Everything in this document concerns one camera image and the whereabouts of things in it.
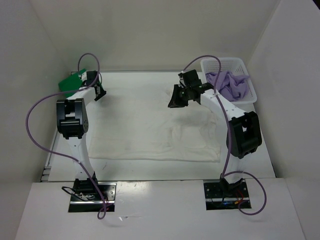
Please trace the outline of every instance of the metal base plate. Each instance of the metal base plate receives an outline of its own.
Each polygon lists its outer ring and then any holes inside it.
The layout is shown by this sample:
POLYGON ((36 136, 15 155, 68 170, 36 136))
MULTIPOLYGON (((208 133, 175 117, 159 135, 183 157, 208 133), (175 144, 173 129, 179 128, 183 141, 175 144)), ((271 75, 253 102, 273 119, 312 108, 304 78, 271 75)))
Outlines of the metal base plate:
POLYGON ((240 200, 247 200, 242 203, 241 209, 251 209, 249 193, 245 181, 241 183, 238 191, 230 197, 223 199, 223 192, 221 191, 219 180, 203 181, 205 205, 207 210, 225 210, 225 209, 238 209, 240 200))
MULTIPOLYGON (((103 196, 107 196, 107 204, 112 204, 107 207, 107 212, 115 211, 116 199, 116 182, 99 182, 98 185, 103 196)), ((103 207, 103 201, 98 194, 94 194, 92 201, 81 201, 74 196, 70 198, 69 213, 85 213, 98 212, 103 207)))

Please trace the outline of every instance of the cable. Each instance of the cable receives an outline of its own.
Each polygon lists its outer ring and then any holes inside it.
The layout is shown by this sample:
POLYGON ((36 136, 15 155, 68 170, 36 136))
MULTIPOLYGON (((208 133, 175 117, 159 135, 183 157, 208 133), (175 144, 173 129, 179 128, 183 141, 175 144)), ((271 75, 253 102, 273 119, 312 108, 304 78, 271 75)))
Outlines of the cable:
POLYGON ((99 75, 100 75, 100 85, 102 86, 102 75, 100 72, 99 72, 99 75))
POLYGON ((76 194, 76 190, 75 190, 74 188, 72 188, 72 187, 62 186, 61 189, 62 189, 64 192, 66 192, 67 194, 75 197, 76 199, 79 199, 79 200, 81 200, 81 201, 83 201, 83 202, 88 202, 88 200, 85 200, 85 199, 79 197, 79 196, 76 194))
POLYGON ((241 201, 241 202, 238 204, 238 209, 239 209, 239 211, 240 211, 241 213, 243 213, 243 214, 245 214, 245 215, 249 215, 249 216, 253 216, 253 215, 257 215, 257 214, 261 213, 262 210, 266 207, 266 204, 267 204, 267 193, 266 193, 266 190, 265 190, 264 186, 263 186, 262 183, 259 181, 259 179, 256 178, 255 176, 253 176, 251 173, 246 172, 246 171, 231 171, 231 172, 226 173, 224 176, 226 177, 226 176, 229 176, 229 175, 231 175, 231 174, 246 174, 246 175, 249 175, 249 176, 251 176, 254 180, 256 180, 256 182, 260 185, 260 187, 261 187, 261 189, 262 189, 262 191, 263 191, 263 195, 264 195, 264 201, 263 201, 262 207, 261 207, 258 211, 252 212, 252 213, 242 211, 241 208, 240 208, 240 207, 241 207, 241 204, 249 201, 249 200, 243 200, 243 201, 241 201))
POLYGON ((202 58, 214 58, 218 61, 219 63, 219 70, 218 70, 218 73, 215 77, 215 81, 214 81, 214 84, 213 84, 213 91, 214 91, 214 94, 216 96, 216 99, 218 100, 219 102, 219 105, 222 109, 222 112, 223 112, 223 115, 224 115, 224 119, 225 119, 225 123, 226 123, 226 127, 227 127, 227 135, 228 135, 228 152, 227 152, 227 155, 226 155, 226 159, 225 159, 225 164, 224 164, 224 167, 223 167, 223 170, 222 170, 222 173, 221 173, 221 178, 225 178, 231 174, 246 174, 246 175, 249 175, 251 176, 254 180, 257 181, 257 183, 260 185, 260 187, 262 188, 262 191, 263 191, 263 194, 264 194, 264 203, 263 203, 263 206, 256 212, 253 212, 253 213, 248 213, 248 212, 244 212, 240 209, 240 206, 241 204, 243 204, 244 202, 247 202, 247 200, 245 201, 242 201, 239 203, 238 205, 238 209, 241 213, 245 214, 245 215, 250 215, 250 216, 253 216, 253 215, 257 215, 259 213, 262 212, 262 210, 265 208, 266 204, 267 204, 267 193, 266 193, 266 190, 264 188, 264 186, 261 184, 261 182, 255 177, 253 176, 251 173, 249 172, 245 172, 245 171, 231 171, 231 172, 228 172, 226 173, 227 171, 227 167, 228 167, 228 164, 229 164, 229 159, 230 159, 230 154, 231 154, 231 148, 232 148, 232 141, 231 141, 231 130, 230 130, 230 126, 229 126, 229 119, 228 119, 228 115, 227 115, 227 112, 225 110, 225 107, 224 105, 222 104, 220 98, 219 98, 219 95, 217 94, 217 90, 216 90, 216 85, 217 85, 217 81, 218 81, 218 78, 219 78, 219 75, 220 75, 220 72, 221 72, 221 61, 219 60, 219 58, 217 58, 216 56, 213 56, 213 55, 202 55, 202 56, 198 56, 196 57, 195 59, 193 59, 183 70, 182 72, 184 72, 191 64, 193 64, 195 61, 197 61, 198 59, 202 59, 202 58))
POLYGON ((244 198, 245 198, 245 196, 243 195, 243 193, 238 189, 238 193, 240 193, 240 195, 241 195, 241 201, 243 201, 244 200, 244 198))
MULTIPOLYGON (((92 53, 85 53, 83 54, 80 58, 79 58, 79 61, 78 61, 78 65, 77 65, 77 70, 78 72, 80 72, 80 62, 82 60, 82 58, 86 55, 91 55, 92 57, 94 57, 94 59, 96 60, 96 63, 97 63, 97 72, 99 73, 100 72, 100 63, 99 63, 99 60, 98 58, 92 54, 92 53)), ((75 157, 73 156, 70 156, 70 155, 67 155, 67 154, 63 154, 63 153, 60 153, 60 152, 56 152, 56 151, 52 151, 42 145, 40 145, 35 139, 34 137, 32 136, 31 132, 30 132, 30 128, 29 128, 29 117, 30 117, 30 114, 31 112, 34 110, 34 108, 39 104, 41 103, 42 101, 48 99, 48 98, 51 98, 51 97, 54 97, 54 96, 58 96, 58 95, 63 95, 63 94, 71 94, 71 93, 77 93, 77 92, 81 92, 81 91, 84 91, 88 88, 90 88, 91 86, 93 86, 97 80, 98 80, 98 74, 95 76, 95 79, 94 81, 86 88, 83 88, 83 89, 78 89, 78 90, 71 90, 71 91, 62 91, 62 92, 57 92, 57 93, 53 93, 53 94, 50 94, 48 96, 45 96, 43 98, 41 98, 40 100, 38 100, 35 104, 33 104, 31 106, 31 108, 29 109, 29 111, 27 112, 26 114, 26 117, 25 117, 25 128, 26 128, 26 132, 29 136, 29 138, 31 139, 31 141, 40 149, 48 152, 48 153, 51 153, 51 154, 55 154, 55 155, 59 155, 59 156, 62 156, 62 157, 66 157, 66 158, 69 158, 69 159, 72 159, 73 161, 75 161, 76 163, 78 163, 81 168, 83 169, 83 171, 87 174, 88 178, 90 179, 90 181, 92 182, 94 188, 96 189, 96 191, 98 192, 101 200, 102 200, 102 205, 103 207, 99 210, 98 214, 97 214, 97 218, 99 220, 103 219, 105 216, 106 216, 106 213, 107 213, 107 202, 102 194, 102 192, 100 191, 99 187, 97 186, 96 182, 93 180, 93 178, 90 176, 89 172, 87 171, 87 169, 85 168, 85 166, 78 160, 76 159, 75 157)))

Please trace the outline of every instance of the red wire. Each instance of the red wire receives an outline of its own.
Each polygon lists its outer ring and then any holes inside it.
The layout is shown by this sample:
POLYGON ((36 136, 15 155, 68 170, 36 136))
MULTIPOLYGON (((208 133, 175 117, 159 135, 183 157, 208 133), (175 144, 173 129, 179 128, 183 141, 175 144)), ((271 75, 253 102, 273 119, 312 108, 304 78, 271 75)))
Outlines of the red wire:
POLYGON ((242 192, 239 189, 238 189, 238 192, 240 193, 240 195, 242 197, 242 199, 240 200, 240 202, 242 202, 244 200, 245 196, 242 194, 242 192))

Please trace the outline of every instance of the green object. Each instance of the green object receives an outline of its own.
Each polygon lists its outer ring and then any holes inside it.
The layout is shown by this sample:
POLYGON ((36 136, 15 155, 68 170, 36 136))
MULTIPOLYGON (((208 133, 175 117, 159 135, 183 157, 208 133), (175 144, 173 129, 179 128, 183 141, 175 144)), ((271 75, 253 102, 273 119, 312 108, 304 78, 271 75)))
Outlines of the green object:
MULTIPOLYGON (((82 75, 87 70, 84 68, 80 72, 76 72, 74 74, 71 74, 66 79, 63 79, 61 82, 59 82, 59 89, 61 92, 65 91, 72 91, 72 90, 78 90, 82 84, 82 80, 79 77, 79 74, 82 75)), ((68 98, 72 96, 74 93, 67 93, 65 94, 65 97, 68 98)))

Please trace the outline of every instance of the white wall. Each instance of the white wall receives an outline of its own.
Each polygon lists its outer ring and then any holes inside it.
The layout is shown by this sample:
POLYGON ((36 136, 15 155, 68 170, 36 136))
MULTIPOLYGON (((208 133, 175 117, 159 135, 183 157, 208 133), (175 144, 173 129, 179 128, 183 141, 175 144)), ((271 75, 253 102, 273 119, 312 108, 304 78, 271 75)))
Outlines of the white wall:
POLYGON ((320 10, 281 0, 248 65, 264 139, 307 240, 320 239, 320 10))
POLYGON ((82 52, 96 53, 103 70, 179 70, 202 54, 237 56, 247 61, 278 3, 30 1, 59 54, 73 70, 82 52))
MULTIPOLYGON (((0 235, 10 240, 47 158, 28 139, 27 111, 40 97, 58 91, 68 70, 28 0, 0 2, 0 235)), ((47 147, 55 128, 54 101, 43 103, 30 119, 35 138, 47 147)))

